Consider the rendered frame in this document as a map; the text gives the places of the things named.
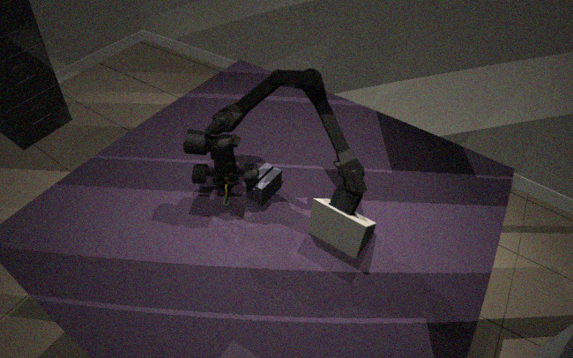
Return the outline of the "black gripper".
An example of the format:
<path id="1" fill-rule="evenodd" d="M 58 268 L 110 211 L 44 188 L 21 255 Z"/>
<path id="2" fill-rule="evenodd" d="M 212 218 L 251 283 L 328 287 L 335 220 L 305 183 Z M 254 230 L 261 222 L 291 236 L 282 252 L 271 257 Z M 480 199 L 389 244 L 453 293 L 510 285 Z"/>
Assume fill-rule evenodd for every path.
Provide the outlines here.
<path id="1" fill-rule="evenodd" d="M 205 177 L 212 175 L 212 184 L 220 187 L 225 193 L 224 177 L 228 177 L 227 194 L 238 184 L 239 177 L 244 176 L 244 182 L 246 183 L 257 183 L 256 163 L 244 163 L 244 169 L 238 169 L 238 167 L 234 165 L 233 156 L 230 160 L 226 161 L 220 161 L 214 158 L 214 165 L 215 168 L 208 168 L 207 164 L 195 164 L 192 175 L 193 183 L 205 183 Z"/>

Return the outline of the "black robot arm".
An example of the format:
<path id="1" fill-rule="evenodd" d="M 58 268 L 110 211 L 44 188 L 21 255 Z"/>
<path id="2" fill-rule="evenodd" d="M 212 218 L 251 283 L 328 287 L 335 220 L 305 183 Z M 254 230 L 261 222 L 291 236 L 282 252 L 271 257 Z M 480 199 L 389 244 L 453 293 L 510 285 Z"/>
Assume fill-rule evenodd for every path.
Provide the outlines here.
<path id="1" fill-rule="evenodd" d="M 339 176 L 344 177 L 344 185 L 340 184 L 335 190 L 329 205 L 346 215 L 355 216 L 362 194 L 367 191 L 363 180 L 365 171 L 349 148 L 327 101 L 322 76 L 314 69 L 305 71 L 275 69 L 237 102 L 217 111 L 204 131 L 188 129 L 183 141 L 183 151 L 202 155 L 211 151 L 212 160 L 214 158 L 220 161 L 230 160 L 234 155 L 233 147 L 238 146 L 240 137 L 234 133 L 217 137 L 211 135 L 233 131 L 251 109 L 279 86 L 302 88 L 316 107 L 337 153 L 338 160 L 333 163 L 339 171 Z"/>

